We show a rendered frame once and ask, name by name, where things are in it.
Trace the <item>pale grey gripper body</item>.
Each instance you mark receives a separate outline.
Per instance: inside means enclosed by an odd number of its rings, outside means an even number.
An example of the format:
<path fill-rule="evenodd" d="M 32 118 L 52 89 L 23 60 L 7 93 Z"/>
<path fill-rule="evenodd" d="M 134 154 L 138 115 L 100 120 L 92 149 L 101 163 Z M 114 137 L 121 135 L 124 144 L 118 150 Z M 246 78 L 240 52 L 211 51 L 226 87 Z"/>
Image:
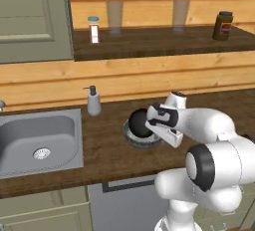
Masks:
<path fill-rule="evenodd" d="M 173 132 L 170 128 L 161 125 L 151 125 L 148 121 L 145 126 L 174 148 L 178 148 L 182 143 L 183 134 L 179 131 Z"/>

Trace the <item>grey ribbed bowl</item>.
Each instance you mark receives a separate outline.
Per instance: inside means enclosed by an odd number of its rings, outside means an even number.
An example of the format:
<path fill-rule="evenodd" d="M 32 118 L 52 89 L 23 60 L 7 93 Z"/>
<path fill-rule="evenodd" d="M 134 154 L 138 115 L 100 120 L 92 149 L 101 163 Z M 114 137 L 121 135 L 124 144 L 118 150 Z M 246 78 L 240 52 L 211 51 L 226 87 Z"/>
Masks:
<path fill-rule="evenodd" d="M 130 131 L 128 127 L 128 120 L 126 120 L 124 123 L 124 136 L 130 145 L 142 149 L 156 147 L 161 141 L 161 138 L 154 133 L 151 136 L 145 138 L 137 137 Z"/>

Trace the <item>black bowl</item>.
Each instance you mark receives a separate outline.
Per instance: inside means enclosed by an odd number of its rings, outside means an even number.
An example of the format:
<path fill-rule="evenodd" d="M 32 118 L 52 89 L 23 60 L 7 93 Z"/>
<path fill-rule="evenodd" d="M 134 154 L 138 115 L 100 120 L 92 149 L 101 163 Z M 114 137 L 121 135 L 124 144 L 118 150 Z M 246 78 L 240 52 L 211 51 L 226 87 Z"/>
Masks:
<path fill-rule="evenodd" d="M 128 119 L 130 131 L 137 137 L 146 138 L 152 135 L 152 131 L 145 126 L 147 109 L 134 111 Z"/>

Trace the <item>olive base cabinet run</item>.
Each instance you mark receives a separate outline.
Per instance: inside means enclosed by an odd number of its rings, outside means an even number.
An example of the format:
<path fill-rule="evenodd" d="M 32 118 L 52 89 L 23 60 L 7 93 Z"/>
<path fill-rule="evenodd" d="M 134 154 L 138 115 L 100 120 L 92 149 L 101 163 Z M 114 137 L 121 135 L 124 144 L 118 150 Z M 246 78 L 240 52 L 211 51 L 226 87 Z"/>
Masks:
<path fill-rule="evenodd" d="M 217 213 L 198 207 L 195 222 L 203 231 L 251 230 L 255 231 L 255 182 L 241 186 L 242 200 L 230 213 Z"/>

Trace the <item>olive base cabinet drawer front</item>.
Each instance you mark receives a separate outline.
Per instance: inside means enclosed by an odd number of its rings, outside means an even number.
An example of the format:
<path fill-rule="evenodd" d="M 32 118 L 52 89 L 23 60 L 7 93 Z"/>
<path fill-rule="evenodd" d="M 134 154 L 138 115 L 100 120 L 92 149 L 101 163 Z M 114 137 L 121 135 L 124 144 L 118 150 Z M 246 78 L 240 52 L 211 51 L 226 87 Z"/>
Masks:
<path fill-rule="evenodd" d="M 0 199 L 0 217 L 89 201 L 86 186 Z"/>

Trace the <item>olive base cabinet door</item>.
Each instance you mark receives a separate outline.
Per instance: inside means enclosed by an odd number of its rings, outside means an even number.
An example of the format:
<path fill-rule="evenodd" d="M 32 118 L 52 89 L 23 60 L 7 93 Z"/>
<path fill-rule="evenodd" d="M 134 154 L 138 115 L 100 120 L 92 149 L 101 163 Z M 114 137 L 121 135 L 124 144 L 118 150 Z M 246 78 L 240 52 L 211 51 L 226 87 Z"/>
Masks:
<path fill-rule="evenodd" d="M 0 231 L 93 231 L 90 204 L 0 217 Z"/>

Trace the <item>grey soap dispenser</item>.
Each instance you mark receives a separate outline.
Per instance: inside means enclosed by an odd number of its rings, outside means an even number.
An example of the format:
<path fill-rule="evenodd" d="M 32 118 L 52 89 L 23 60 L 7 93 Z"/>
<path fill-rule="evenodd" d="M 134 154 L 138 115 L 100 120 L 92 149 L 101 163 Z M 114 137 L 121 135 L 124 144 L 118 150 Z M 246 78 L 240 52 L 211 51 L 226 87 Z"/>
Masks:
<path fill-rule="evenodd" d="M 100 95 L 94 85 L 86 87 L 88 93 L 88 113 L 90 116 L 98 116 L 102 111 Z"/>

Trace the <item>grey dishwasher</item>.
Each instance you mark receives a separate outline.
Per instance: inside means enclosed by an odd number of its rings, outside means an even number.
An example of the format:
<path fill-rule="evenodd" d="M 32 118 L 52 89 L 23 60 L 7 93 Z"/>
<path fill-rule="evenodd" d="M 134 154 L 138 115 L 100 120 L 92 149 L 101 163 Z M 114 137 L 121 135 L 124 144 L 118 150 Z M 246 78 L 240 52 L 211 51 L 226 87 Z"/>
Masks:
<path fill-rule="evenodd" d="M 109 186 L 153 180 L 154 175 L 108 182 Z M 89 186 L 94 231 L 153 231 L 166 213 L 168 201 L 155 186 L 103 193 L 102 184 Z"/>

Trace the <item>dark wooden shelf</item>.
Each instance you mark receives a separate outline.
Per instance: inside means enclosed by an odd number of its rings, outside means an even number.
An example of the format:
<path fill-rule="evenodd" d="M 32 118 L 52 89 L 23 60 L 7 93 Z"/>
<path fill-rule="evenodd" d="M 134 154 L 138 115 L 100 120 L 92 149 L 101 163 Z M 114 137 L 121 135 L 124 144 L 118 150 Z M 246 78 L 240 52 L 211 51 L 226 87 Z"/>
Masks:
<path fill-rule="evenodd" d="M 122 29 L 117 36 L 101 30 L 100 42 L 90 42 L 89 31 L 74 32 L 76 61 L 179 56 L 255 51 L 255 34 L 233 27 L 227 41 L 212 39 L 212 26 L 185 27 L 180 34 L 171 27 Z"/>

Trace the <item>pale translucent tumbler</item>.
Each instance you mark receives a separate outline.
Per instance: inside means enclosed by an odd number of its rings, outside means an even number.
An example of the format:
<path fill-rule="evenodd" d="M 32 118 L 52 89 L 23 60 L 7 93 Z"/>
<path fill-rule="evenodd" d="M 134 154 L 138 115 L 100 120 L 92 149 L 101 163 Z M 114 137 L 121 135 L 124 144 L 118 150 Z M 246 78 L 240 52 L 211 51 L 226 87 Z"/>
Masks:
<path fill-rule="evenodd" d="M 174 0 L 172 9 L 172 31 L 181 34 L 184 31 L 187 13 L 189 10 L 188 0 Z"/>
<path fill-rule="evenodd" d="M 122 32 L 123 8 L 122 0 L 107 1 L 108 25 L 111 35 L 117 36 Z"/>

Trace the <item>brown jar with red label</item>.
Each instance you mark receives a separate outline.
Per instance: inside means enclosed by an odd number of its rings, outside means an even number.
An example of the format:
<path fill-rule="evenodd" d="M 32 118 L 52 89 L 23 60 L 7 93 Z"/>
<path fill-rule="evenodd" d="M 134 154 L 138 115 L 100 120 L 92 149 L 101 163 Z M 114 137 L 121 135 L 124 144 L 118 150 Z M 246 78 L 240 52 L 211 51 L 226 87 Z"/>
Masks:
<path fill-rule="evenodd" d="M 227 41 L 232 27 L 233 13 L 220 11 L 216 17 L 212 39 L 217 41 Z"/>

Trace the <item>grey metal sink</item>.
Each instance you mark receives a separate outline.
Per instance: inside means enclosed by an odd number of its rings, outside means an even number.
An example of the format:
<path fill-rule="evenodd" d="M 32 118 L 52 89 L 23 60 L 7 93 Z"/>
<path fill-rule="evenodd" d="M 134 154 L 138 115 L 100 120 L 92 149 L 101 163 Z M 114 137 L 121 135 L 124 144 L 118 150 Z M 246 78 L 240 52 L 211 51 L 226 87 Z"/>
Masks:
<path fill-rule="evenodd" d="M 80 109 L 0 116 L 0 179 L 84 166 Z"/>

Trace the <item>blue-lidded spice jar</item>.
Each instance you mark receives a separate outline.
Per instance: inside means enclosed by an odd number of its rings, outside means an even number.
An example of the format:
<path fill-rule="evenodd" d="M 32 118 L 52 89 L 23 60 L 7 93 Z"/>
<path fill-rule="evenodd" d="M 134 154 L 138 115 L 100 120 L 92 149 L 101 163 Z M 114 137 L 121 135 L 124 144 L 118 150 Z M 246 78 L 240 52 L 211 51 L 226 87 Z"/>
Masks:
<path fill-rule="evenodd" d="M 99 17 L 98 16 L 89 16 L 88 17 L 91 43 L 98 44 L 99 42 Z"/>

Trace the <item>olive wall cabinet door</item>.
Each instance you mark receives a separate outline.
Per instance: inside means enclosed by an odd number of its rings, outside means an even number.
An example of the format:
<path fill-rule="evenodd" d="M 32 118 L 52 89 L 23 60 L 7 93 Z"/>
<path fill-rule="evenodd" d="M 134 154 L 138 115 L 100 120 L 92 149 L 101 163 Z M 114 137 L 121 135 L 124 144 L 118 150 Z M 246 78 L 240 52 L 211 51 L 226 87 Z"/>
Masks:
<path fill-rule="evenodd" d="M 70 0 L 0 0 L 0 64 L 73 58 Z"/>

